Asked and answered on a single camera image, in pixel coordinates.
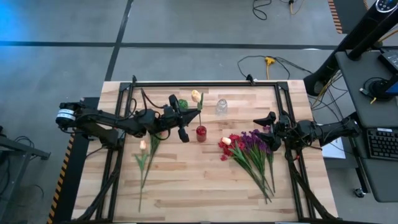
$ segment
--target chair wheel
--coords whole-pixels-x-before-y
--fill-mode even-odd
[[[359,198],[363,198],[366,195],[366,193],[363,192],[362,188],[355,189],[354,194]]]

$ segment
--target yellow cable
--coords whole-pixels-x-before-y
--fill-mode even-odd
[[[265,57],[266,65],[267,65],[267,80],[269,80],[269,67],[273,63],[275,63],[275,59],[272,57]]]
[[[395,30],[394,32],[391,32],[390,34],[386,35],[385,37],[380,38],[379,42],[382,42],[383,40],[386,40],[387,38],[389,38],[390,36],[394,35],[398,33],[398,30]]]
[[[269,80],[268,68],[269,68],[269,64],[267,63],[267,80]]]
[[[290,4],[290,14],[291,14],[292,16],[296,15],[296,14],[299,12],[299,10],[301,9],[301,7],[302,7],[303,4],[304,4],[304,1],[305,1],[305,0],[303,0],[303,1],[301,2],[300,7],[298,8],[298,10],[297,10],[295,13],[293,13],[293,3]]]
[[[333,83],[337,78],[338,78],[338,76],[335,75],[334,77],[329,79],[328,83],[326,83],[326,85],[322,88],[321,92],[319,92],[319,95],[318,95],[317,99],[315,100],[315,102],[313,102],[311,109],[315,107],[315,103],[317,103],[318,100],[321,98],[321,96],[326,93],[326,91],[329,88],[329,86],[331,85],[331,83]]]

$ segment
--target red flower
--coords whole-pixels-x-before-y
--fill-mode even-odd
[[[238,142],[238,147],[239,147],[239,149],[240,150],[243,150],[244,149],[244,143],[243,142]]]
[[[232,140],[232,142],[240,141],[240,140],[241,140],[241,137],[238,136],[238,135],[236,135],[236,134],[231,134],[231,135],[229,136],[229,138],[230,138],[230,140]]]
[[[232,146],[227,146],[225,143],[222,142],[222,140],[220,139],[220,142],[218,143],[218,147],[223,149],[223,154],[225,156],[232,156],[233,153],[229,150],[229,148],[232,149]]]
[[[227,157],[226,155],[222,155],[222,156],[220,157],[220,159],[221,159],[221,161],[225,161],[225,160],[228,159],[228,157]]]

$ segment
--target glass cup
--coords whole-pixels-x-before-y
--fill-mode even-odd
[[[220,99],[216,105],[216,114],[222,115],[226,114],[228,110],[228,103],[225,99]]]

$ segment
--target white paper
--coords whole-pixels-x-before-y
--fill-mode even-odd
[[[343,141],[338,138],[322,147],[322,155],[325,158],[345,159],[346,154],[342,149]]]

